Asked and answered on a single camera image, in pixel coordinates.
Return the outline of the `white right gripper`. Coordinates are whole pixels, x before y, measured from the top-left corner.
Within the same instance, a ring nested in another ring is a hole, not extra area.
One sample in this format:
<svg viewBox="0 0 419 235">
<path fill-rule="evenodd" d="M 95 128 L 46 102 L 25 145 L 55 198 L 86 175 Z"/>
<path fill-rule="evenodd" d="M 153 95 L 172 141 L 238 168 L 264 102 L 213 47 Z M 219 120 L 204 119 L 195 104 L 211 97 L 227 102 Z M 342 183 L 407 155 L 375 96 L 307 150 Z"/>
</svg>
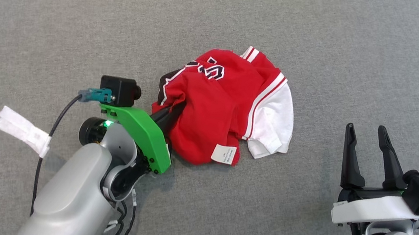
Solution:
<svg viewBox="0 0 419 235">
<path fill-rule="evenodd" d="M 378 127 L 378 144 L 384 165 L 384 189 L 360 189 L 365 179 L 360 174 L 356 155 L 357 136 L 353 123 L 348 123 L 344 134 L 344 149 L 341 169 L 341 192 L 333 204 L 330 215 L 334 224 L 419 220 L 401 197 L 407 184 L 396 151 L 386 127 Z"/>
</svg>

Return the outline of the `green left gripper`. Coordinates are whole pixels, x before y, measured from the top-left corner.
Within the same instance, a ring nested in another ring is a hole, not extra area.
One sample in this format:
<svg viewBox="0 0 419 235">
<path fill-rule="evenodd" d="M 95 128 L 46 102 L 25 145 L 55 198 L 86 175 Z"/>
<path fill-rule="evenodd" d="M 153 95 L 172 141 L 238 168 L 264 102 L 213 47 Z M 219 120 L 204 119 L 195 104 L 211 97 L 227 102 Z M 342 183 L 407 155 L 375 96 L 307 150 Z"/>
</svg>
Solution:
<svg viewBox="0 0 419 235">
<path fill-rule="evenodd" d="M 185 103 L 162 107 L 158 112 L 148 115 L 137 108 L 117 107 L 100 104 L 107 117 L 121 124 L 143 155 L 149 159 L 149 167 L 156 174 L 163 174 L 171 166 L 168 144 L 170 133 L 182 114 Z"/>
</svg>

